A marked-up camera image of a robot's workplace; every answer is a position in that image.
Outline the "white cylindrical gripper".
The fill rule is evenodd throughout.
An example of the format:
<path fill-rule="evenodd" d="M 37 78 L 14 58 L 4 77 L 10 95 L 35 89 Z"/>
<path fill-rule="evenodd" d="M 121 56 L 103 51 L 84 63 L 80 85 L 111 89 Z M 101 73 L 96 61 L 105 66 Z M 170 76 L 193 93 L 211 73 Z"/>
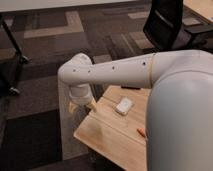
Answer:
<path fill-rule="evenodd" d="M 96 111 L 96 101 L 92 100 L 93 95 L 89 84 L 81 84 L 69 87 L 69 96 L 71 101 L 69 103 L 69 112 L 73 113 L 78 105 L 86 105 L 89 109 Z"/>

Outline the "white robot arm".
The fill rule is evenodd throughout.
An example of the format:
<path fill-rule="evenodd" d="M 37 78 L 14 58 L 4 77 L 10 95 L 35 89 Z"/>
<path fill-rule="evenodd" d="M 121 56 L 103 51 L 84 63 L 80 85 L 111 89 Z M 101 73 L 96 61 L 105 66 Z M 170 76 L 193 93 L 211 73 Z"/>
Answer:
<path fill-rule="evenodd" d="M 213 54 L 155 52 L 94 64 L 78 53 L 58 69 L 72 102 L 92 100 L 91 84 L 150 90 L 148 171 L 213 171 Z"/>

